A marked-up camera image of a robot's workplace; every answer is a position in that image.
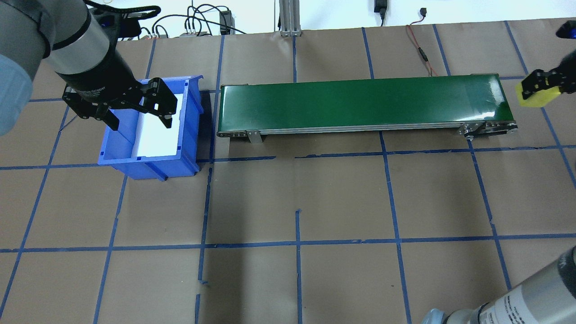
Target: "blue tape grid line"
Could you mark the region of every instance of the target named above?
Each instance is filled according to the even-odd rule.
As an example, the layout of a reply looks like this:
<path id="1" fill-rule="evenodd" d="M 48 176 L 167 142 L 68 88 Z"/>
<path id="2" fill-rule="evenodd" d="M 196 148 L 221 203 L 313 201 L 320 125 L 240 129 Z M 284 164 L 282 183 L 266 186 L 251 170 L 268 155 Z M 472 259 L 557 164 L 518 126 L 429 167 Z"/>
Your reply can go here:
<path id="1" fill-rule="evenodd" d="M 122 202 L 124 200 L 124 192 L 126 190 L 126 183 L 128 181 L 128 176 L 124 176 L 124 181 L 122 181 L 122 187 L 120 189 L 120 197 L 118 198 L 118 206 L 116 207 L 116 216 L 114 217 L 114 224 L 112 225 L 112 233 L 110 234 L 110 241 L 108 243 L 108 248 L 106 252 L 106 261 L 104 262 L 104 271 L 102 272 L 102 279 L 100 280 L 100 289 L 98 290 L 98 299 L 96 300 L 96 309 L 94 310 L 94 321 L 93 324 L 98 323 L 98 317 L 100 316 L 100 306 L 102 304 L 102 297 L 104 296 L 104 287 L 106 285 L 106 277 L 108 275 L 108 267 L 110 266 L 110 257 L 112 256 L 112 247 L 114 246 L 114 238 L 116 237 L 116 229 L 118 227 L 118 215 L 122 209 Z"/>
<path id="2" fill-rule="evenodd" d="M 194 304 L 194 324 L 200 320 L 200 294 L 196 294 L 196 303 Z"/>
<path id="3" fill-rule="evenodd" d="M 490 222 L 490 228 L 492 229 L 492 236 L 494 238 L 494 243 L 496 244 L 496 251 L 498 252 L 498 258 L 500 259 L 500 266 L 502 267 L 504 281 L 506 282 L 506 287 L 508 288 L 508 290 L 511 290 L 512 285 L 510 284 L 510 277 L 508 276 L 508 268 L 506 267 L 504 255 L 502 254 L 502 247 L 500 246 L 500 240 L 498 239 L 498 232 L 496 231 L 496 225 L 494 225 L 494 223 L 492 222 L 492 210 L 490 209 L 490 203 L 488 202 L 488 195 L 486 194 L 486 188 L 484 187 L 484 181 L 482 180 L 482 174 L 480 173 L 480 167 L 478 166 L 476 153 L 474 153 L 474 147 L 472 146 L 472 142 L 468 141 L 468 146 L 470 148 L 470 155 L 472 156 L 472 162 L 474 163 L 474 170 L 476 171 L 476 177 L 478 178 L 478 185 L 480 186 L 480 192 L 482 193 L 482 199 L 484 200 L 484 206 L 486 207 L 486 213 L 488 214 L 488 220 Z"/>
<path id="4" fill-rule="evenodd" d="M 514 49 L 516 50 L 516 54 L 518 55 L 518 58 L 520 59 L 520 64 L 522 64 L 522 68 L 524 69 L 524 73 L 528 74 L 528 68 L 526 67 L 526 63 L 524 62 L 524 59 L 522 58 L 522 54 L 520 53 L 520 49 L 518 48 L 518 44 L 516 43 L 516 39 L 514 39 L 514 35 L 512 35 L 512 30 L 510 29 L 510 24 L 508 24 L 508 21 L 504 21 L 504 25 L 506 25 L 506 30 L 508 31 L 508 36 L 510 36 L 510 40 L 512 41 L 512 45 L 514 46 Z"/>
<path id="5" fill-rule="evenodd" d="M 438 29 L 436 25 L 433 25 L 434 33 L 436 35 L 436 41 L 438 42 L 438 47 L 440 48 L 440 53 L 442 54 L 442 59 L 444 60 L 444 65 L 446 67 L 446 72 L 448 75 L 450 73 L 450 67 L 448 66 L 448 62 L 446 60 L 446 55 L 444 53 L 444 48 L 442 46 L 442 40 L 440 39 L 440 35 L 438 34 Z M 506 287 L 508 290 L 512 289 L 510 284 L 510 277 L 508 276 L 508 268 L 506 267 L 506 261 L 504 260 L 504 255 L 502 254 L 502 247 L 500 245 L 500 240 L 498 239 L 498 232 L 496 231 L 496 226 L 492 222 L 492 210 L 490 208 L 490 203 L 488 201 L 488 195 L 486 194 L 486 188 L 484 187 L 484 182 L 482 180 L 482 174 L 480 173 L 480 167 L 478 166 L 478 161 L 476 159 L 476 153 L 474 151 L 474 147 L 472 146 L 472 142 L 468 141 L 468 149 L 470 151 L 470 155 L 472 157 L 472 163 L 474 164 L 474 169 L 476 171 L 476 177 L 478 179 L 478 185 L 480 186 L 480 192 L 482 193 L 482 198 L 484 201 L 484 206 L 486 207 L 486 214 L 488 215 L 488 221 L 490 222 L 490 227 L 492 229 L 492 238 L 494 240 L 494 244 L 496 245 L 496 251 L 498 253 L 498 259 L 500 260 L 500 266 L 502 268 L 502 274 L 504 276 L 504 281 L 506 283 Z"/>
<path id="6" fill-rule="evenodd" d="M 374 78 L 374 70 L 372 67 L 372 58 L 370 56 L 370 46 L 368 45 L 368 38 L 366 37 L 366 30 L 362 27 L 362 37 L 364 39 L 364 46 L 366 49 L 366 58 L 368 60 L 368 68 L 370 69 L 370 78 Z M 412 315 L 410 313 L 410 301 L 408 299 L 408 288 L 406 286 L 406 274 L 404 272 L 404 259 L 402 257 L 402 241 L 400 240 L 400 230 L 398 229 L 398 219 L 396 218 L 396 205 L 394 203 L 394 193 L 392 191 L 392 181 L 390 177 L 390 169 L 388 167 L 388 154 L 386 153 L 386 144 L 382 131 L 378 132 L 380 137 L 380 147 L 382 149 L 382 157 L 384 158 L 384 172 L 386 174 L 386 185 L 388 186 L 388 198 L 390 199 L 390 210 L 392 213 L 392 224 L 394 226 L 394 240 L 396 243 L 396 254 L 398 257 L 398 268 L 400 272 L 400 282 L 402 285 L 402 296 L 404 299 L 404 310 L 406 312 L 406 321 L 412 324 Z"/>
<path id="7" fill-rule="evenodd" d="M 436 42 L 438 43 L 438 48 L 440 49 L 440 54 L 442 55 L 442 61 L 444 61 L 444 68 L 446 69 L 446 74 L 451 76 L 452 73 L 450 72 L 448 61 L 446 60 L 446 54 L 444 53 L 444 48 L 442 47 L 442 41 L 440 40 L 440 35 L 438 34 L 436 24 L 433 24 L 432 28 L 434 28 L 434 34 L 436 35 Z"/>
<path id="8" fill-rule="evenodd" d="M 450 236 L 431 238 L 400 238 L 401 243 L 430 243 L 430 242 L 475 242 L 493 240 L 494 236 Z M 538 239 L 576 239 L 576 233 L 544 233 L 544 234 L 518 234 L 498 235 L 499 240 L 538 240 Z M 350 244 L 396 244 L 396 239 L 349 239 L 349 240 L 301 240 L 254 242 L 254 243 L 216 243 L 216 244 L 174 244 L 174 245 L 144 245 L 144 246 L 113 246 L 112 251 L 157 251 L 157 250 L 200 250 L 203 248 L 253 248 L 276 246 L 318 246 L 318 245 L 350 245 Z M 18 253 L 19 248 L 3 248 L 0 253 Z M 22 249 L 22 253 L 65 253 L 108 251 L 107 246 L 87 247 L 31 247 Z"/>
<path id="9" fill-rule="evenodd" d="M 296 73 L 296 36 L 292 36 L 292 82 L 296 83 L 298 80 Z"/>
<path id="10" fill-rule="evenodd" d="M 30 99 L 30 103 L 43 103 L 47 101 L 62 101 L 62 98 L 48 98 L 48 99 Z"/>
<path id="11" fill-rule="evenodd" d="M 404 297 L 404 308 L 406 310 L 406 321 L 412 324 L 412 315 L 410 314 L 410 301 L 408 299 L 408 288 L 406 286 L 406 274 L 404 273 L 404 259 L 402 258 L 402 241 L 400 239 L 400 230 L 398 228 L 398 219 L 396 218 L 396 205 L 394 203 L 394 193 L 392 191 L 392 180 L 390 177 L 390 168 L 388 166 L 388 155 L 386 153 L 386 144 L 382 131 L 379 132 L 380 145 L 382 146 L 382 156 L 384 157 L 384 172 L 386 173 L 386 185 L 388 186 L 388 198 L 390 199 L 390 209 L 392 211 L 392 224 L 394 225 L 394 239 L 396 241 L 396 254 L 398 256 L 398 267 L 400 270 L 400 281 L 402 284 L 402 295 Z"/>
<path id="12" fill-rule="evenodd" d="M 522 64 L 522 68 L 524 69 L 524 73 L 528 74 L 528 68 L 526 66 L 526 62 L 524 61 L 524 58 L 522 57 L 522 53 L 520 52 L 520 48 L 518 47 L 518 44 L 516 43 L 516 39 L 514 38 L 514 35 L 512 34 L 512 30 L 510 29 L 510 24 L 508 23 L 508 21 L 504 21 L 504 24 L 506 25 L 506 30 L 508 31 L 508 35 L 510 36 L 510 40 L 512 41 L 512 44 L 514 45 L 514 49 L 516 50 L 516 54 L 518 54 L 518 59 L 520 60 L 520 64 Z M 550 118 L 548 117 L 548 114 L 546 113 L 546 109 L 544 107 L 541 107 L 542 110 L 542 115 L 544 116 L 544 119 L 546 120 L 546 124 L 548 124 L 548 128 L 550 129 L 550 133 L 552 133 L 552 136 L 554 137 L 554 141 L 556 142 L 556 148 L 558 148 L 558 150 L 560 151 L 560 155 L 562 156 L 562 160 L 564 160 L 564 164 L 566 165 L 566 170 L 568 171 L 568 175 L 570 176 L 570 179 L 572 180 L 572 184 L 574 186 L 574 188 L 576 189 L 576 178 L 574 176 L 574 172 L 572 171 L 572 167 L 570 166 L 570 162 L 568 161 L 568 158 L 566 157 L 566 154 L 564 152 L 563 146 L 560 144 L 560 139 L 558 138 L 558 135 L 556 134 L 556 131 L 554 130 L 554 127 L 552 125 L 552 122 L 550 121 Z"/>
<path id="13" fill-rule="evenodd" d="M 560 145 L 563 149 L 574 149 L 576 145 Z M 519 146 L 515 148 L 475 148 L 474 152 L 501 152 L 501 151 L 515 151 L 515 150 L 550 150 L 558 149 L 557 145 L 553 146 Z M 410 154 L 438 154 L 438 153 L 462 153 L 470 152 L 469 149 L 433 149 L 433 150 L 398 150 L 389 151 L 387 155 L 410 155 Z M 355 153 L 325 153 L 325 154 L 311 154 L 306 156 L 297 156 L 295 159 L 315 159 L 319 157 L 351 157 L 351 156 L 380 156 L 382 152 L 355 152 Z M 198 163 L 212 163 L 212 162 L 236 162 L 236 161 L 261 161 L 273 160 L 276 156 L 252 156 L 252 157 L 228 157 L 220 159 L 200 159 Z M 20 165 L 14 167 L 0 167 L 1 170 L 25 170 L 25 169 L 61 169 L 61 168 L 96 168 L 105 167 L 96 163 L 87 164 L 60 164 L 60 165 Z"/>
<path id="14" fill-rule="evenodd" d="M 68 115 L 68 110 L 69 107 L 66 107 L 66 110 L 64 110 L 64 115 L 62 116 L 62 121 L 60 122 L 60 127 L 58 129 L 61 129 L 64 123 L 66 122 L 66 116 Z M 62 132 L 58 131 L 58 133 L 56 134 L 56 139 L 54 140 L 54 145 L 52 146 L 52 152 L 50 153 L 48 165 L 52 164 L 54 154 L 56 153 L 56 148 L 58 147 L 58 141 L 60 141 L 60 135 L 62 135 Z M 32 212 L 30 213 L 30 218 L 28 219 L 28 224 L 26 225 L 26 230 L 24 231 L 24 236 L 22 237 L 22 242 L 20 243 L 20 248 L 18 249 L 16 260 L 14 261 L 14 267 L 12 268 L 12 273 L 10 274 L 10 279 L 8 280 L 8 285 L 6 286 L 4 297 L 2 298 L 2 304 L 0 304 L 0 318 L 2 318 L 2 314 L 4 313 L 6 302 L 8 301 L 8 295 L 10 294 L 12 283 L 14 283 L 14 277 L 16 276 L 16 271 L 18 270 L 18 265 L 20 264 L 22 253 L 24 252 L 24 246 L 26 245 L 26 240 L 28 240 L 28 234 L 30 233 L 30 229 L 32 228 L 32 222 L 34 221 L 34 216 L 36 215 L 36 210 L 38 209 L 40 197 L 42 196 L 42 191 L 44 190 L 44 185 L 46 184 L 46 179 L 48 178 L 49 171 L 50 171 L 49 168 L 47 168 L 44 171 L 44 177 L 42 178 L 42 182 L 40 183 L 40 188 L 38 189 L 38 195 L 36 195 L 36 200 L 34 201 L 34 207 L 32 208 Z"/>
<path id="15" fill-rule="evenodd" d="M 297 306 L 298 306 L 298 324 L 302 324 L 302 259 L 300 257 L 300 214 L 301 209 L 296 210 L 296 286 L 297 286 Z"/>
<path id="16" fill-rule="evenodd" d="M 546 120 L 546 124 L 548 124 L 548 128 L 550 129 L 550 132 L 552 133 L 552 136 L 554 137 L 554 141 L 556 142 L 556 147 L 559 151 L 560 151 L 560 155 L 562 156 L 562 160 L 564 161 L 564 164 L 566 165 L 566 170 L 568 170 L 568 175 L 570 175 L 570 179 L 572 180 L 572 185 L 574 185 L 574 188 L 576 189 L 576 178 L 574 177 L 574 173 L 572 171 L 572 167 L 570 166 L 570 162 L 568 161 L 568 157 L 566 156 L 563 147 L 560 144 L 560 139 L 558 138 L 558 135 L 556 135 L 556 131 L 554 130 L 554 127 L 552 126 L 552 122 L 550 121 L 550 118 L 548 117 L 548 114 L 546 113 L 546 109 L 544 109 L 544 107 L 541 107 L 542 110 L 542 114 L 544 115 L 544 119 Z"/>
<path id="17" fill-rule="evenodd" d="M 218 98 L 220 96 L 220 76 L 222 74 L 222 57 L 224 54 L 224 39 L 225 35 L 220 38 L 220 52 L 218 54 L 218 71 L 216 74 L 216 92 L 214 95 L 214 108 L 212 109 L 212 132 L 210 134 L 210 161 L 214 160 L 214 145 L 216 143 L 216 116 L 218 114 Z"/>
<path id="18" fill-rule="evenodd" d="M 210 191 L 212 184 L 212 171 L 213 168 L 208 169 L 208 181 L 206 184 L 206 198 L 204 200 L 204 219 L 202 221 L 202 239 L 200 248 L 200 260 L 198 262 L 198 281 L 203 282 L 202 276 L 204 273 L 204 252 L 206 250 L 206 232 L 208 230 L 208 215 L 210 211 Z"/>
<path id="19" fill-rule="evenodd" d="M 148 67 L 146 68 L 145 79 L 150 78 L 150 68 L 152 67 L 152 59 L 154 59 L 154 50 L 156 50 L 156 39 L 152 40 L 152 49 L 150 50 L 150 58 L 148 59 Z"/>
<path id="20" fill-rule="evenodd" d="M 154 52 L 156 50 L 156 39 L 152 41 L 152 48 L 150 49 L 150 58 L 148 59 L 148 66 L 146 68 L 146 78 L 150 78 L 150 69 L 152 67 L 152 60 L 154 59 Z M 112 232 L 110 234 L 110 242 L 108 243 L 108 249 L 106 253 L 106 260 L 104 262 L 104 270 L 102 272 L 102 279 L 100 281 L 100 289 L 98 290 L 98 299 L 96 300 L 96 308 L 94 309 L 94 320 L 93 324 L 98 323 L 98 316 L 100 316 L 100 306 L 102 304 L 102 298 L 104 296 L 104 287 L 106 285 L 106 277 L 108 275 L 108 267 L 110 266 L 110 258 L 112 256 L 112 248 L 114 246 L 114 238 L 116 237 L 116 228 L 118 227 L 118 215 L 122 209 L 122 202 L 124 200 L 124 192 L 126 190 L 126 184 L 128 182 L 128 176 L 124 175 L 122 181 L 122 187 L 120 188 L 120 195 L 118 197 L 118 206 L 116 207 L 116 215 L 114 217 L 114 224 L 112 225 Z"/>
<path id="21" fill-rule="evenodd" d="M 370 56 L 370 48 L 368 47 L 368 38 L 366 37 L 366 29 L 362 27 L 362 37 L 364 37 L 364 47 L 366 48 L 366 57 L 368 59 L 368 68 L 370 69 L 370 79 L 374 78 L 374 69 L 372 68 L 372 57 Z"/>

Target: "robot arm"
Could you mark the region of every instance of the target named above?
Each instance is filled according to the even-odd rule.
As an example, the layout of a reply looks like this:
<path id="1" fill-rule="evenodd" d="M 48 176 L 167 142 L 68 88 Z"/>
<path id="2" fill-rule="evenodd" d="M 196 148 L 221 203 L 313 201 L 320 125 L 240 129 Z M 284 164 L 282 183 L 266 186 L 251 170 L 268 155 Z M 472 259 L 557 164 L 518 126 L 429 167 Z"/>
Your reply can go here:
<path id="1" fill-rule="evenodd" d="M 13 127 L 30 99 L 43 58 L 66 81 L 62 99 L 81 118 L 93 117 L 117 130 L 119 120 L 110 109 L 135 109 L 171 127 L 174 94 L 160 78 L 138 82 L 116 51 L 118 37 L 137 36 L 138 19 L 156 16 L 160 8 L 90 4 L 95 8 L 88 9 L 83 0 L 0 0 L 0 75 L 5 77 L 0 135 Z"/>
<path id="2" fill-rule="evenodd" d="M 568 21 L 556 36 L 576 39 L 576 21 Z M 561 93 L 576 92 L 576 50 L 566 55 L 560 65 L 546 72 L 534 70 L 516 86 L 518 101 L 526 107 L 543 107 Z"/>

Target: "cable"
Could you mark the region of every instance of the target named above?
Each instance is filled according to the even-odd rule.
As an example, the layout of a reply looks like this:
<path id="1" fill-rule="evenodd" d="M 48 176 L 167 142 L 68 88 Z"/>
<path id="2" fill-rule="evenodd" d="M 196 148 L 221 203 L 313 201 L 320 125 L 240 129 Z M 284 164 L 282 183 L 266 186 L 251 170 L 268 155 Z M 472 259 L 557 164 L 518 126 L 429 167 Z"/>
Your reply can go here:
<path id="1" fill-rule="evenodd" d="M 166 31 L 166 28 L 164 28 L 164 26 L 162 25 L 156 25 L 156 35 L 158 35 L 158 37 L 160 38 L 160 33 L 158 32 L 158 27 L 161 27 L 162 29 L 164 29 L 164 32 L 166 33 L 166 38 L 170 38 L 168 36 L 168 31 Z"/>
<path id="2" fill-rule="evenodd" d="M 163 16 L 163 17 L 159 18 L 158 20 L 156 20 L 156 21 L 154 22 L 154 24 L 152 25 L 152 27 L 154 28 L 154 26 L 156 26 L 156 24 L 158 24 L 158 22 L 159 22 L 160 20 L 162 20 L 162 19 L 164 19 L 164 18 L 168 18 L 168 17 L 190 17 L 190 16 L 187 16 L 187 15 L 185 15 L 185 14 L 168 14 L 168 15 Z M 196 20 L 200 20 L 200 21 L 209 22 L 209 23 L 214 24 L 214 25 L 218 25 L 218 26 L 222 26 L 222 27 L 227 27 L 227 28 L 229 28 L 229 29 L 232 29 L 233 31 L 237 31 L 237 32 L 239 32 L 239 33 L 246 34 L 245 32 L 243 32 L 243 31 L 241 31 L 241 30 L 239 30 L 239 29 L 236 29 L 236 28 L 234 28 L 234 27 L 230 27 L 230 26 L 227 26 L 227 25 L 222 25 L 222 24 L 219 24 L 219 23 L 217 23 L 217 22 L 213 22 L 213 21 L 206 20 L 206 19 L 201 19 L 201 18 L 194 17 L 194 16 L 192 16 L 192 18 L 194 18 L 194 19 L 196 19 Z"/>
<path id="3" fill-rule="evenodd" d="M 208 7 L 210 7 L 210 9 L 204 10 L 204 11 L 200 11 L 200 8 L 202 8 L 202 7 L 204 7 L 204 6 L 208 6 Z M 220 17 L 222 17 L 222 20 L 224 21 L 224 23 L 226 23 L 226 17 L 224 16 L 224 14 L 222 13 L 222 11 L 221 11 L 218 7 L 225 7 L 225 8 L 227 8 L 227 10 L 230 10 L 230 9 L 228 9 L 228 7 L 226 7 L 226 6 L 213 6 L 213 5 L 210 5 L 210 4 L 208 4 L 208 3 L 204 3 L 204 4 L 202 4 L 202 5 L 199 5 L 199 6 L 194 10 L 193 16 L 196 16 L 196 13 L 200 13 L 200 14 L 202 15 L 202 18 L 204 18 L 204 20 L 205 20 L 206 17 L 204 16 L 204 13 L 205 13 L 205 12 L 209 12 L 209 11 L 212 10 L 212 9 L 215 9 L 215 10 L 218 11 L 218 13 L 220 14 Z M 207 23 L 206 25 L 208 26 L 208 30 L 210 31 L 210 34 L 212 35 L 212 30 L 210 30 L 210 25 L 209 25 L 208 23 Z"/>
<path id="4" fill-rule="evenodd" d="M 190 8 L 194 9 L 194 14 L 192 16 L 190 16 Z M 194 26 L 194 19 L 196 18 L 195 13 L 196 13 L 196 7 L 194 6 L 188 6 L 187 10 L 186 10 L 186 15 L 188 16 L 188 18 L 186 18 L 186 20 L 184 21 L 184 29 L 186 29 L 186 32 L 188 32 L 188 30 L 190 30 L 190 33 L 192 33 L 192 30 L 194 30 L 194 32 L 196 32 L 196 26 Z M 192 18 L 192 27 L 190 27 L 190 18 Z M 210 25 L 206 24 L 206 26 L 208 26 L 208 33 L 212 35 L 212 30 L 210 29 Z M 198 29 L 198 35 L 200 35 L 202 31 L 202 22 L 200 22 L 200 29 Z"/>
<path id="5" fill-rule="evenodd" d="M 428 57 L 426 56 L 426 53 L 424 53 L 424 50 L 420 47 L 420 44 L 418 44 L 418 40 L 416 39 L 416 36 L 414 35 L 414 31 L 412 30 L 412 27 L 411 27 L 412 24 L 417 24 L 419 22 L 422 22 L 424 20 L 424 18 L 426 18 L 426 8 L 420 8 L 420 14 L 422 15 L 422 19 L 411 22 L 410 25 L 406 25 L 406 28 L 408 28 L 408 30 L 410 31 L 410 34 L 412 35 L 412 38 L 414 39 L 414 44 L 416 45 L 416 48 L 418 49 L 418 53 L 420 53 L 420 56 L 424 60 L 424 65 L 427 66 L 426 71 L 428 72 L 428 75 L 432 76 L 432 73 L 434 73 L 436 76 L 438 76 L 438 73 L 436 73 L 436 71 L 432 67 L 432 64 L 430 63 L 430 61 L 428 61 Z"/>
<path id="6" fill-rule="evenodd" d="M 137 20 L 156 17 L 162 11 L 162 9 L 159 6 L 144 6 L 144 7 L 134 7 L 134 8 L 115 8 L 115 7 L 111 7 L 111 6 L 107 6 L 107 5 L 101 5 L 97 2 L 93 2 L 90 0 L 84 0 L 84 3 L 87 5 L 93 6 L 94 8 L 100 9 L 100 10 L 105 10 L 105 11 L 113 12 L 113 13 L 121 13 L 121 14 L 139 13 L 139 12 L 150 11 L 150 13 L 146 13 L 146 14 L 142 15 L 142 17 L 137 17 L 136 18 Z"/>

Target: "power adapter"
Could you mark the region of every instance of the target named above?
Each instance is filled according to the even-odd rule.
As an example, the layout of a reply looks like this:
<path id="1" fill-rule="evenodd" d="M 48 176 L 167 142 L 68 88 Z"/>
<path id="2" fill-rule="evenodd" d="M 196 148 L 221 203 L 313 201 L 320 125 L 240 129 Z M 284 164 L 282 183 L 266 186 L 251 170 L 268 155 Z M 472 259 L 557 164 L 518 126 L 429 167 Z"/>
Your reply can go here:
<path id="1" fill-rule="evenodd" d="M 386 9 L 388 9 L 388 0 L 374 0 L 374 12 L 380 13 L 382 20 L 386 15 Z"/>

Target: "green conveyor belt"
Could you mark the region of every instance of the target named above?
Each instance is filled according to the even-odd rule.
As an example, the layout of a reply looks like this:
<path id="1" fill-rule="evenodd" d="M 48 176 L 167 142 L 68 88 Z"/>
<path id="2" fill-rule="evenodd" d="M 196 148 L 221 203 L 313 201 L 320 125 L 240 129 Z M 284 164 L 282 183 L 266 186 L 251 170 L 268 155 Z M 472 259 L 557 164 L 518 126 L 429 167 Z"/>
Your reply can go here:
<path id="1" fill-rule="evenodd" d="M 514 122 L 497 74 L 229 85 L 221 96 L 220 137 Z"/>

